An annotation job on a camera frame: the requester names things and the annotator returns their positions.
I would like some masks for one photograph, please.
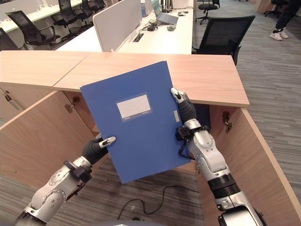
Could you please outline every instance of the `door latch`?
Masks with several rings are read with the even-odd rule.
[[[69,113],[72,113],[72,110],[73,108],[75,107],[75,105],[80,101],[80,98],[79,97],[74,97],[72,98],[72,103],[69,105],[69,104],[66,104],[65,105],[65,108],[66,110],[69,112]]]
[[[232,122],[230,120],[230,112],[222,112],[222,122],[226,125],[226,133],[233,127]]]
[[[2,91],[3,91],[3,96],[6,99],[6,101],[9,102],[17,111],[24,110],[24,107],[11,96],[10,92],[8,92],[7,90],[5,90],[5,91],[2,90]]]

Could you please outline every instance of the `desk surface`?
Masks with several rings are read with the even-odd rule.
[[[185,91],[194,103],[249,105],[231,56],[221,55],[90,53],[54,87],[79,91],[83,85],[162,60],[167,60],[173,85]]]
[[[81,4],[81,0],[71,0],[71,6],[72,7],[75,7],[77,5]],[[41,19],[44,19],[44,18],[47,18],[53,14],[56,14],[60,11],[60,8],[59,8],[59,5],[55,5],[55,6],[52,6],[52,7],[46,7],[46,8],[43,8],[41,10],[39,10],[38,12],[33,12],[33,13],[30,13],[28,14],[28,18],[32,21],[32,22],[35,22],[35,21],[38,21],[38,20],[41,20]],[[17,29],[18,26],[13,22],[13,21],[4,21],[1,26],[0,26],[6,33],[14,30],[14,29]]]
[[[191,54],[193,34],[193,9],[177,10],[169,15],[177,16],[178,12],[188,11],[186,16],[179,16],[176,29],[167,30],[168,25],[160,25],[153,32],[144,33],[139,42],[126,41],[117,52],[119,53],[157,53],[157,54]],[[148,15],[136,29],[137,32],[150,20],[156,19],[155,13]]]
[[[193,0],[175,1],[179,8],[192,7]],[[186,16],[180,16],[176,29],[167,30],[167,25],[161,25],[153,32],[142,31],[143,37],[139,42],[126,40],[118,49],[120,53],[156,53],[156,54],[191,54],[193,34],[193,9],[179,9],[170,15],[177,16],[180,11],[188,11]],[[155,20],[155,13],[144,17],[136,32],[144,27],[149,20]],[[59,51],[90,51],[102,52],[95,28],[90,28],[58,49]]]
[[[52,87],[89,53],[56,51],[1,51],[0,83]]]
[[[79,92],[83,85],[162,60],[168,63],[173,85],[194,103],[249,105],[232,57],[222,55],[1,51],[0,82]]]
[[[58,48],[57,51],[102,52],[102,48],[93,26]]]

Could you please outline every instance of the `computer mouse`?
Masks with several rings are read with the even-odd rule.
[[[168,30],[169,32],[174,31],[174,30],[175,30],[175,25],[170,24],[170,25],[167,27],[167,30]]]

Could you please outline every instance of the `white sneaker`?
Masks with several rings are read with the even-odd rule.
[[[281,31],[279,32],[280,33],[280,37],[283,38],[283,39],[288,39],[288,35],[285,33],[285,31]]]
[[[281,36],[280,36],[280,32],[272,33],[272,34],[270,35],[270,37],[273,38],[273,39],[275,39],[275,40],[277,40],[277,41],[281,41],[281,40],[282,40],[282,38],[281,38]]]

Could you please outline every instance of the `black pants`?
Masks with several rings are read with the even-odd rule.
[[[294,17],[294,15],[298,12],[301,6],[301,0],[290,0],[287,4],[286,9],[279,17],[276,29],[283,29],[286,27],[287,23]]]

